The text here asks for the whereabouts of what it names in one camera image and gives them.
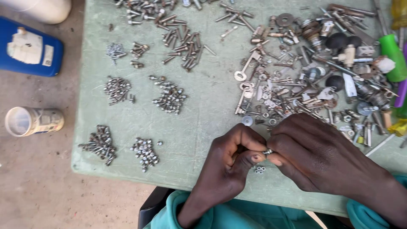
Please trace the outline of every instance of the person's right hand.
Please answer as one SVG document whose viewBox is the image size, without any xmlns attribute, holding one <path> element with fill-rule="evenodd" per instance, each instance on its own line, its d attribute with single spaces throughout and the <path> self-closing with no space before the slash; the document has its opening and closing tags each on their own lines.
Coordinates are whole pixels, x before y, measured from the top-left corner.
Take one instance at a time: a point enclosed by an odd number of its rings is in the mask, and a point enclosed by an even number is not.
<svg viewBox="0 0 407 229">
<path fill-rule="evenodd" d="M 349 197 L 406 227 L 407 189 L 332 126 L 292 114 L 272 130 L 267 147 L 275 151 L 267 159 L 301 190 Z"/>
</svg>

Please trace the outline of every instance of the purple plastic handle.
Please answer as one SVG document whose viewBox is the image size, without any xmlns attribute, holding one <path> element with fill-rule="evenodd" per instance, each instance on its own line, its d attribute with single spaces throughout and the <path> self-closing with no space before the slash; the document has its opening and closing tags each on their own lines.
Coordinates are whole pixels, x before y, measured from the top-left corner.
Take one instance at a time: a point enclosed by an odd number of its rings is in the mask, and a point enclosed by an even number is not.
<svg viewBox="0 0 407 229">
<path fill-rule="evenodd" d="M 407 60 L 407 43 L 404 44 L 404 58 Z M 403 106 L 404 99 L 406 98 L 406 93 L 407 93 L 407 79 L 404 81 L 401 81 L 398 84 L 398 91 L 397 95 L 399 97 L 396 98 L 394 101 L 394 107 L 401 107 Z"/>
</svg>

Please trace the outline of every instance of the teal jacket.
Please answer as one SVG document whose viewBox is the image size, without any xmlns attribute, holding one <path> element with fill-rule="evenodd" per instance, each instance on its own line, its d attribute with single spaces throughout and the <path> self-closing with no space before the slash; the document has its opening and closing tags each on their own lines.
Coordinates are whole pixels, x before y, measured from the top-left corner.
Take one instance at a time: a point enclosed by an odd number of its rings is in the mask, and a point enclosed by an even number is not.
<svg viewBox="0 0 407 229">
<path fill-rule="evenodd" d="M 407 187 L 407 175 L 395 175 Z M 177 206 L 190 192 L 177 190 L 167 198 L 166 206 L 146 229 L 182 229 L 177 221 Z M 388 229 L 390 225 L 376 212 L 349 200 L 348 215 L 355 229 Z M 207 211 L 196 229 L 322 229 L 303 210 L 233 199 Z"/>
</svg>

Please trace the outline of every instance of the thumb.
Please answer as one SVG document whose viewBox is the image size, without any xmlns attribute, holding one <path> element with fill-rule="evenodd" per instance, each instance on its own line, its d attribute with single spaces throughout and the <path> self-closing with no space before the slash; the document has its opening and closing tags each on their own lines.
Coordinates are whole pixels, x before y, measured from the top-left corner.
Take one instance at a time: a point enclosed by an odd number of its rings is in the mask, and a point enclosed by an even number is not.
<svg viewBox="0 0 407 229">
<path fill-rule="evenodd" d="M 253 165 L 266 160 L 266 156 L 259 151 L 246 150 L 239 154 L 234 161 L 230 173 L 235 176 L 246 178 Z"/>
<path fill-rule="evenodd" d="M 311 182 L 311 180 L 305 176 L 300 170 L 298 170 L 291 162 L 278 153 L 272 153 L 267 155 L 267 160 L 275 164 L 281 173 L 290 178 L 298 186 L 299 189 L 305 192 L 319 192 L 318 188 Z"/>
</svg>

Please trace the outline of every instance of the green plastic handle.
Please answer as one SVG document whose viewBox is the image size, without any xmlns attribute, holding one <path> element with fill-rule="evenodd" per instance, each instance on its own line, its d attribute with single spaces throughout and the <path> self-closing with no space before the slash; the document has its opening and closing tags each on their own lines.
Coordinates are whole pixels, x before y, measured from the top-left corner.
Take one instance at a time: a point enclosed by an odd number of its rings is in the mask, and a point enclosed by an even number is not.
<svg viewBox="0 0 407 229">
<path fill-rule="evenodd" d="M 403 53 L 400 51 L 394 34 L 389 34 L 379 39 L 381 54 L 388 56 L 396 63 L 396 67 L 386 74 L 390 82 L 401 82 L 407 78 L 407 66 Z"/>
</svg>

